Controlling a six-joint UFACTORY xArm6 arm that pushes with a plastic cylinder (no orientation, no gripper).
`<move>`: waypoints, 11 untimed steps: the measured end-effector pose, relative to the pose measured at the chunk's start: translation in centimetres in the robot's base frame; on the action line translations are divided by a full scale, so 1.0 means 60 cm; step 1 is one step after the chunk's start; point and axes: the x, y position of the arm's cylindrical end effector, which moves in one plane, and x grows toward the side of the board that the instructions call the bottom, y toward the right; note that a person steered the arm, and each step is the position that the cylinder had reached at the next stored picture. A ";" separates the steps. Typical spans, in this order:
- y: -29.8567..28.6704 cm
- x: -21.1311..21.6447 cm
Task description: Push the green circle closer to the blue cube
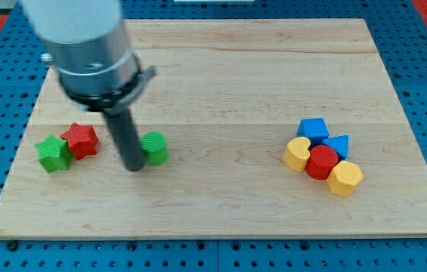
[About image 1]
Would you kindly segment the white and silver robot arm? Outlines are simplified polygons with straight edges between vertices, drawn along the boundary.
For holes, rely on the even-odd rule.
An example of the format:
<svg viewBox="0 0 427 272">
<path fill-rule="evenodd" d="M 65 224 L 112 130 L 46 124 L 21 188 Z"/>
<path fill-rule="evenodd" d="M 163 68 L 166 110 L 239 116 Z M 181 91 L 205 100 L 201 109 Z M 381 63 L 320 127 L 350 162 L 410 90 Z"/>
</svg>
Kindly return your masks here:
<svg viewBox="0 0 427 272">
<path fill-rule="evenodd" d="M 85 110 L 120 112 L 156 75 L 141 68 L 118 0 L 20 0 L 65 94 Z"/>
</svg>

